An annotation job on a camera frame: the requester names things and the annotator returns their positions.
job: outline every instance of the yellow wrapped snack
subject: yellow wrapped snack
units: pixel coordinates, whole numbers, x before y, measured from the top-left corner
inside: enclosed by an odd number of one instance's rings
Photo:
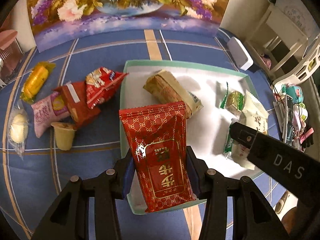
[[[37,95],[49,74],[55,68],[55,63],[39,62],[28,76],[24,83],[20,98],[28,103],[33,103],[33,98]]]

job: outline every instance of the pink snack package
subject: pink snack package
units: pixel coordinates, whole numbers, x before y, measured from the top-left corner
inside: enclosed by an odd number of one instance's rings
[[[34,113],[35,133],[40,138],[52,122],[70,115],[60,93],[53,92],[46,98],[31,105]]]

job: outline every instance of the white rectangular device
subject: white rectangular device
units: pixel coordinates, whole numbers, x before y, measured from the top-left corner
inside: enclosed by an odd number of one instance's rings
[[[252,66],[253,60],[241,41],[239,41],[236,37],[232,37],[230,41],[227,42],[227,46],[236,63],[237,68],[247,70]]]

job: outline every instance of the white letter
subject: white letter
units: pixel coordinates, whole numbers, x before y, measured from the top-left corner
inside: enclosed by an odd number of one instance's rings
[[[277,157],[276,157],[276,159],[275,159],[275,161],[274,161],[274,163],[273,163],[273,164],[274,164],[275,166],[279,166],[281,162],[282,162],[282,156],[281,156],[280,154],[277,154]]]
[[[289,173],[291,171],[291,164],[292,164],[292,161],[290,161],[287,166],[285,166],[285,168],[283,170],[289,170]]]
[[[297,174],[295,175],[295,177],[297,178],[297,179],[300,179],[301,177],[302,177],[302,173],[300,172],[300,169],[302,169],[303,171],[304,171],[304,167],[299,167],[298,168],[298,173],[300,174],[299,176],[297,176]]]

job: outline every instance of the metal screw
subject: metal screw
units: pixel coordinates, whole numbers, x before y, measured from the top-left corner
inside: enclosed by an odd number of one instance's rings
[[[106,170],[106,174],[107,175],[113,175],[113,174],[115,174],[116,173],[116,171],[114,170],[114,169],[108,169],[108,170]]]
[[[243,176],[242,177],[243,182],[245,183],[249,183],[251,181],[251,179],[248,176]]]
[[[209,175],[214,175],[214,174],[216,174],[217,172],[216,172],[216,170],[214,170],[214,169],[208,169],[208,170],[207,170],[207,173],[208,173]]]
[[[71,182],[77,182],[79,180],[79,176],[77,175],[73,175],[71,178],[70,178],[70,181]]]

